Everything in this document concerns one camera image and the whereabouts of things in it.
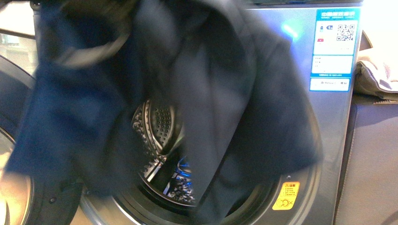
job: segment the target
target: qr code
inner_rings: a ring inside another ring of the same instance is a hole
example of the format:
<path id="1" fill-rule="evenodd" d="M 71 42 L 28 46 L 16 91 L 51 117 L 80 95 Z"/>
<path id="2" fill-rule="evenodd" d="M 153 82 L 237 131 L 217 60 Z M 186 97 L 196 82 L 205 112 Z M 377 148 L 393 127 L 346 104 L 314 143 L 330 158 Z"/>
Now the qr code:
<path id="1" fill-rule="evenodd" d="M 353 41 L 355 25 L 339 25 L 337 29 L 337 41 Z"/>

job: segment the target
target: energy label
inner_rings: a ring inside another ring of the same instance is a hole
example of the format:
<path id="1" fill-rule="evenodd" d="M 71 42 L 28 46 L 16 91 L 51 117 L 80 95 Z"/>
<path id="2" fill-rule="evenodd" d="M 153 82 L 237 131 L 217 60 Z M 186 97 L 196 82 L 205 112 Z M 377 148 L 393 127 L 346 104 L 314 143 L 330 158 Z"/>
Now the energy label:
<path id="1" fill-rule="evenodd" d="M 349 90 L 359 18 L 359 8 L 317 10 L 310 90 Z"/>

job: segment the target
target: yellow warning label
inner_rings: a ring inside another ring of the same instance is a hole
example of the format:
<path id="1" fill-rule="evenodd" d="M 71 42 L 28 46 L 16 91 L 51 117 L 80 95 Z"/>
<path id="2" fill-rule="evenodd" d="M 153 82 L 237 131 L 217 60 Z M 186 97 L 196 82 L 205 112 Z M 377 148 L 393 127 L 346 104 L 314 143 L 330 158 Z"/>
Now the yellow warning label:
<path id="1" fill-rule="evenodd" d="M 290 210 L 293 208 L 299 193 L 300 182 L 285 182 L 282 185 L 281 192 L 276 200 L 273 210 Z"/>

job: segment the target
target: dark clothing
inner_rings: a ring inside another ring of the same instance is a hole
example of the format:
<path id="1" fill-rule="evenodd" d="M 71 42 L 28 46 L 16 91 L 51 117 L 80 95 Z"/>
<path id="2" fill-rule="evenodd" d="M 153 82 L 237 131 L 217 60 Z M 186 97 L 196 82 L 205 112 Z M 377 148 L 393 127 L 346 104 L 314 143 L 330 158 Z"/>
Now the dark clothing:
<path id="1" fill-rule="evenodd" d="M 58 6 L 42 5 L 37 84 L 8 171 L 79 175 L 102 194 L 134 185 L 146 158 L 130 118 L 154 97 L 182 114 L 200 199 L 193 223 L 219 221 L 255 184 L 320 158 L 316 118 L 289 43 L 237 0 L 141 1 L 122 49 L 79 69 L 49 60 L 61 49 L 50 34 L 89 48 L 113 39 L 112 29 Z"/>

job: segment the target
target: adjacent washing machine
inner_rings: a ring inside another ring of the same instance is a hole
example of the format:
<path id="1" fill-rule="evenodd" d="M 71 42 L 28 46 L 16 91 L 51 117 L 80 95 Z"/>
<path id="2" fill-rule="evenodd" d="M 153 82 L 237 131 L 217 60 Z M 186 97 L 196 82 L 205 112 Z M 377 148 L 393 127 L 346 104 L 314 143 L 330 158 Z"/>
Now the adjacent washing machine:
<path id="1" fill-rule="evenodd" d="M 307 90 L 316 114 L 324 159 L 300 172 L 285 174 L 274 183 L 257 186 L 230 209 L 222 224 L 332 224 L 352 96 L 352 71 L 360 39 L 362 3 L 360 0 L 254 2 L 248 4 L 247 10 L 258 14 L 264 23 L 291 41 L 291 51 L 300 71 L 298 85 Z M 156 126 L 159 121 L 151 120 L 150 115 L 157 112 L 170 115 L 173 109 L 145 102 L 132 118 L 132 127 L 138 132 L 144 131 L 145 137 L 148 134 L 145 131 L 151 127 L 140 127 L 140 121 Z M 161 122 L 173 123 L 173 117 Z M 179 133 L 183 133 L 183 127 L 174 135 L 176 142 L 182 138 Z M 147 135 L 150 138 L 147 141 L 162 147 L 161 135 L 156 132 Z M 191 192 L 195 184 L 190 180 L 189 163 L 184 156 L 174 154 L 178 151 L 172 149 L 176 148 L 178 144 L 170 146 L 171 151 L 153 154 L 153 161 L 142 174 L 142 184 L 131 187 L 129 192 L 98 198 L 83 188 L 80 208 L 85 216 L 95 225 L 188 224 L 187 215 L 195 207 L 195 196 Z M 79 191 L 79 186 L 73 186 L 75 183 L 70 185 Z M 74 213 L 77 205 L 67 196 L 58 199 Z M 56 215 L 60 210 L 56 204 L 60 201 L 53 204 L 51 198 L 49 201 L 46 211 L 53 210 Z M 59 224 L 70 220 L 59 220 Z"/>

